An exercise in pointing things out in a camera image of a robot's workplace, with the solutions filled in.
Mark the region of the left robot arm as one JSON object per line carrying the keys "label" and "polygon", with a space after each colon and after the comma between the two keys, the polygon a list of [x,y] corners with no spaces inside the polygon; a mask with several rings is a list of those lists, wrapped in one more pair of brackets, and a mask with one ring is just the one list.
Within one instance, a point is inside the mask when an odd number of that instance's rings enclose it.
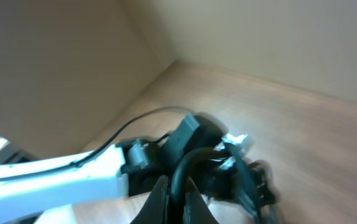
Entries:
{"label": "left robot arm", "polygon": [[90,152],[0,165],[0,223],[64,205],[151,192],[159,180],[169,180],[187,153],[213,151],[225,133],[216,121],[190,113],[157,139],[109,139]]}

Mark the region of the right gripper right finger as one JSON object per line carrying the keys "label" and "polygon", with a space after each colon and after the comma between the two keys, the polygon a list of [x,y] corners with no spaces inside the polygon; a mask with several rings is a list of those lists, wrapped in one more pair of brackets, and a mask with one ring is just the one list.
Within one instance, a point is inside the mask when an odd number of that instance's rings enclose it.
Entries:
{"label": "right gripper right finger", "polygon": [[192,179],[186,184],[184,224],[218,224]]}

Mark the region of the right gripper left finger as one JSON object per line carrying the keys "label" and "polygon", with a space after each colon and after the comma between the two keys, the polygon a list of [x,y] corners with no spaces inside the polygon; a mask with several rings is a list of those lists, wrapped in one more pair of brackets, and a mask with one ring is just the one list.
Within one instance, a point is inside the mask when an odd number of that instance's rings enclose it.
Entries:
{"label": "right gripper left finger", "polygon": [[162,175],[156,182],[146,202],[130,224],[164,224],[168,206],[168,177]]}

